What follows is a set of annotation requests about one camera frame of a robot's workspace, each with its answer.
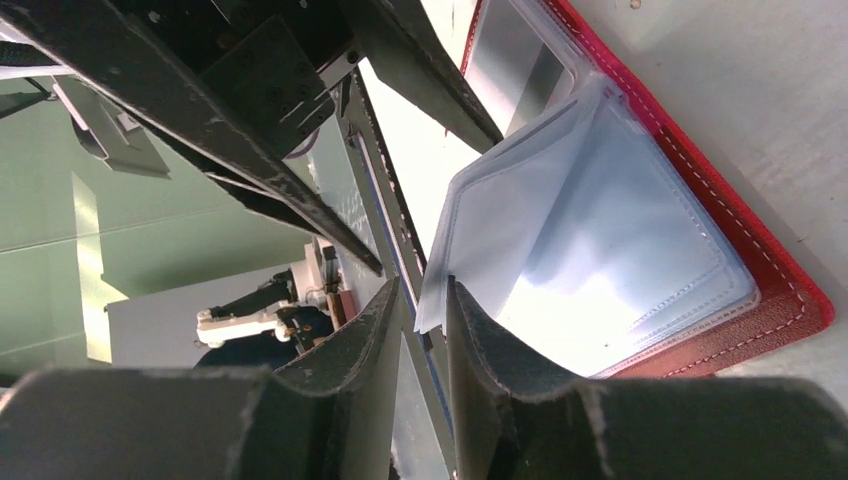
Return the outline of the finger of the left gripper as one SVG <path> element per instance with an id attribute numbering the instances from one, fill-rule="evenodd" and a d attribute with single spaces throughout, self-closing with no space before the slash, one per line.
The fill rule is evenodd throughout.
<path id="1" fill-rule="evenodd" d="M 479 153 L 504 139 L 421 1 L 346 0 L 339 6 L 379 80 Z"/>
<path id="2" fill-rule="evenodd" d="M 284 162 L 305 126 L 245 92 L 209 89 L 142 18 L 109 1 L 4 1 L 1 18 L 42 52 L 127 110 L 249 210 L 311 232 L 376 274 L 373 251 Z"/>

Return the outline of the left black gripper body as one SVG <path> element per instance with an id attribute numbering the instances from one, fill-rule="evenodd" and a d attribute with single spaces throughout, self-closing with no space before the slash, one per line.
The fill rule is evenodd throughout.
<path id="1" fill-rule="evenodd" d="M 282 159 L 333 113 L 322 73 L 353 45 L 336 1 L 118 1 Z"/>

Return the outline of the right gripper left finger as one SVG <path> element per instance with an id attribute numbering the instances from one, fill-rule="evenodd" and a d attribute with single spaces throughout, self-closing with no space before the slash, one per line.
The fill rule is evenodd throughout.
<path id="1" fill-rule="evenodd" d="M 400 283 L 286 367 L 51 369 L 1 403 L 5 479 L 385 479 Z"/>

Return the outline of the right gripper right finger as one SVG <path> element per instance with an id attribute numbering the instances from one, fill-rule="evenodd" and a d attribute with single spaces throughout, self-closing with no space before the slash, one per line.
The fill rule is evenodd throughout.
<path id="1" fill-rule="evenodd" d="M 462 479 L 843 479 L 847 415 L 791 378 L 587 379 L 447 285 Z"/>

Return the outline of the black credit card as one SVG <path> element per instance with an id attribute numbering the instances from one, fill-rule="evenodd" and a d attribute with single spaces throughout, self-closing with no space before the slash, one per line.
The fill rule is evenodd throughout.
<path id="1" fill-rule="evenodd" d="M 504 136 L 570 95 L 573 70 L 543 43 L 509 1 L 480 1 L 462 72 Z"/>

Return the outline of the red leather card holder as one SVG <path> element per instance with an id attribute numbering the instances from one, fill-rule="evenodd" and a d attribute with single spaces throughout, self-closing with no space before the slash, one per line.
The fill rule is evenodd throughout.
<path id="1" fill-rule="evenodd" d="M 575 74 L 451 180 L 415 327 L 455 278 L 586 377 L 709 375 L 826 329 L 830 300 L 565 1 L 509 1 Z"/>

